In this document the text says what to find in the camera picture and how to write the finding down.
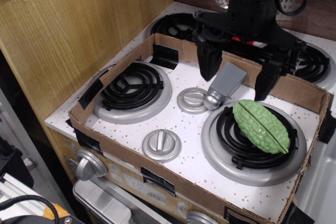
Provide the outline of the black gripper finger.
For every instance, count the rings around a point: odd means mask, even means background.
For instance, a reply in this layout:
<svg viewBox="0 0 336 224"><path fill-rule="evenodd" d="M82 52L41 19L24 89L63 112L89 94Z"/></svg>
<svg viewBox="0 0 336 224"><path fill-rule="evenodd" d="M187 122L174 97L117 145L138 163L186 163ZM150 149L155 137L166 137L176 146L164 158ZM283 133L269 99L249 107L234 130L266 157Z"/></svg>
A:
<svg viewBox="0 0 336 224"><path fill-rule="evenodd" d="M263 101L280 78L284 60L273 57L262 64L255 84L255 101Z"/></svg>
<svg viewBox="0 0 336 224"><path fill-rule="evenodd" d="M222 50L204 37L197 38L197 57L201 76L206 80L218 72L222 63Z"/></svg>

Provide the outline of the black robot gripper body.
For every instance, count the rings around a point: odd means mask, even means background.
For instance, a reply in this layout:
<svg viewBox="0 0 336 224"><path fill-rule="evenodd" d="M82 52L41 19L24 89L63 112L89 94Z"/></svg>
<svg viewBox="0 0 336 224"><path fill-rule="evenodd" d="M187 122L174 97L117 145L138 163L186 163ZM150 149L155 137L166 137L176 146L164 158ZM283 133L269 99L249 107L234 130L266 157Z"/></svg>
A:
<svg viewBox="0 0 336 224"><path fill-rule="evenodd" d="M293 74L306 43L277 24L277 12L284 12L280 0L229 0L226 13L197 11L193 17L202 29L195 31L195 41L204 37L222 51L265 57L264 62L281 57L284 63L280 75Z"/></svg>

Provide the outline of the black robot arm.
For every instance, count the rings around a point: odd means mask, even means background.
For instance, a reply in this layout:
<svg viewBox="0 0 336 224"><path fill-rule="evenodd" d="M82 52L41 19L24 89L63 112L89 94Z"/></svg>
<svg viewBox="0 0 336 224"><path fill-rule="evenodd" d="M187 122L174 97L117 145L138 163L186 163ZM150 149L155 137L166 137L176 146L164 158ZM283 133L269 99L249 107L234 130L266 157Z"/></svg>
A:
<svg viewBox="0 0 336 224"><path fill-rule="evenodd" d="M235 49L239 55L247 51L250 41L267 45L266 51L256 49L255 53L267 55L255 84L255 101L262 101L273 89L280 76L296 72L298 57L307 44L283 30L276 22L278 12L293 16L301 13L307 4L293 12L286 12L280 0L229 0L226 13L197 11L194 39L201 76L210 80L219 70L222 52L238 39Z"/></svg>

